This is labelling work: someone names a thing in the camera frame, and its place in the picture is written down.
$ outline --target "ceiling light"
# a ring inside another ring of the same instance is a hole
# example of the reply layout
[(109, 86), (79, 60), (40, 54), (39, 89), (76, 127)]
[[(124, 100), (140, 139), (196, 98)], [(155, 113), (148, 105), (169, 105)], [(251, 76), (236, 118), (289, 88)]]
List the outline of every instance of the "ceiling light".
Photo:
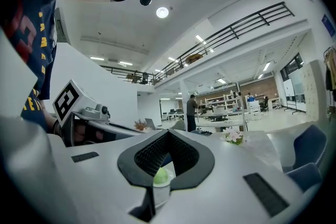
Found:
[(123, 64), (123, 65), (127, 65), (127, 66), (132, 66), (132, 65), (133, 65), (133, 64), (130, 63), (130, 62), (119, 62), (119, 63), (121, 63), (121, 64)]
[(104, 58), (99, 58), (99, 57), (90, 57), (92, 60), (98, 60), (98, 61), (104, 61)]
[(203, 41), (203, 40), (204, 40), (204, 39), (201, 38), (199, 35), (197, 35), (196, 38), (197, 38), (199, 41)]
[(263, 69), (263, 71), (266, 71), (270, 64), (271, 64), (271, 62), (268, 62), (268, 63), (265, 65), (265, 68)]
[(156, 15), (158, 18), (165, 18), (169, 14), (169, 10), (166, 7), (160, 7), (156, 10)]
[(217, 81), (219, 81), (222, 84), (225, 84), (226, 82), (223, 79), (218, 79)]

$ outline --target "white floor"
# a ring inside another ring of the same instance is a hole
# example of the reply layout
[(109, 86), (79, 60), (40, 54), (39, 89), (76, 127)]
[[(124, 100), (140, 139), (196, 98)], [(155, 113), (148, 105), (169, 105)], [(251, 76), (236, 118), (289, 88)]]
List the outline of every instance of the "white floor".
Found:
[[(271, 110), (269, 112), (262, 112), (260, 120), (247, 121), (247, 127), (249, 131), (277, 131), (284, 128), (292, 127), (298, 124), (307, 122), (307, 116), (303, 112), (296, 112), (292, 115), (294, 110), (285, 108)], [(230, 119), (234, 119), (238, 116), (230, 116)], [(162, 121), (162, 128), (171, 128), (176, 123), (175, 120)], [(215, 132), (214, 128), (201, 128), (203, 131)]]

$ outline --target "white ceiling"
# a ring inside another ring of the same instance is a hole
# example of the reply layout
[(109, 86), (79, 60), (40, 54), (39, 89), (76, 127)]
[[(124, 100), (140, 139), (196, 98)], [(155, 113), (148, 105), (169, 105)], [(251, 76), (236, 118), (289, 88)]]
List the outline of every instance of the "white ceiling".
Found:
[[(212, 34), (210, 23), (207, 20), (203, 22), (206, 19), (204, 18), (206, 13), (200, 13), (198, 16), (196, 10), (194, 17), (189, 21), (186, 20), (182, 28), (179, 27), (178, 31), (173, 30), (174, 25), (184, 16), (187, 8), (200, 1), (203, 2), (203, 6), (208, 6), (207, 12), (216, 10), (216, 6), (204, 5), (207, 0), (153, 0), (146, 7), (142, 6), (139, 0), (126, 0), (119, 3), (78, 1), (77, 13), (68, 9), (68, 12), (73, 12), (76, 17), (76, 26), (71, 26), (66, 22), (67, 30), (78, 32), (76, 37), (78, 40), (70, 41), (72, 44), (80, 43), (75, 46), (80, 52), (88, 57), (96, 56), (106, 59), (99, 64), (115, 66), (107, 59), (124, 60), (132, 62), (133, 69), (139, 70), (145, 61), (152, 58), (151, 51), (156, 49), (154, 47), (162, 45), (161, 53), (163, 54), (176, 43), (181, 33), (192, 28), (197, 22), (202, 22), (198, 27), (198, 33), (204, 33), (204, 36)], [(170, 10), (169, 16), (165, 19), (159, 19), (156, 16), (156, 9), (160, 6), (165, 6)], [(164, 36), (166, 43), (161, 42), (161, 36)], [(179, 46), (179, 44), (190, 46), (193, 43), (180, 40), (176, 48), (180, 48), (178, 54), (181, 54), (181, 49), (184, 50), (186, 47)], [(174, 49), (170, 53), (177, 54), (177, 50)]]
[[(227, 83), (242, 82), (253, 78), (258, 79), (260, 74), (267, 74), (276, 70), (283, 61), (288, 60), (288, 56), (294, 57), (297, 53), (297, 46), (300, 44), (302, 38), (303, 35), (273, 42), (247, 54), (223, 62), (217, 67), (193, 75), (186, 79), (188, 91), (189, 93), (194, 93), (200, 92), (200, 89), (202, 89), (202, 92), (204, 89), (207, 89), (207, 92), (211, 92), (213, 90), (210, 87), (225, 86), (225, 84), (217, 81), (219, 78), (222, 78)], [(263, 72), (268, 62), (271, 64)], [(177, 96), (179, 91), (180, 85), (176, 83), (162, 91), (161, 97)]]

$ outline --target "white table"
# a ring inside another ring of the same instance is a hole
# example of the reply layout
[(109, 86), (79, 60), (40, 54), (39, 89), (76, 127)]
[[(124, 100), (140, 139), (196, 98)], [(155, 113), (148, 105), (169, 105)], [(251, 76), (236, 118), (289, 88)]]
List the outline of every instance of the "white table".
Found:
[[(251, 152), (267, 165), (274, 166), (282, 172), (279, 155), (265, 132), (251, 131), (243, 132), (243, 134), (244, 139), (247, 139), (247, 142), (243, 143), (241, 147)], [(223, 137), (223, 133), (213, 133), (209, 136), (209, 138), (217, 140), (220, 140), (221, 137)]]

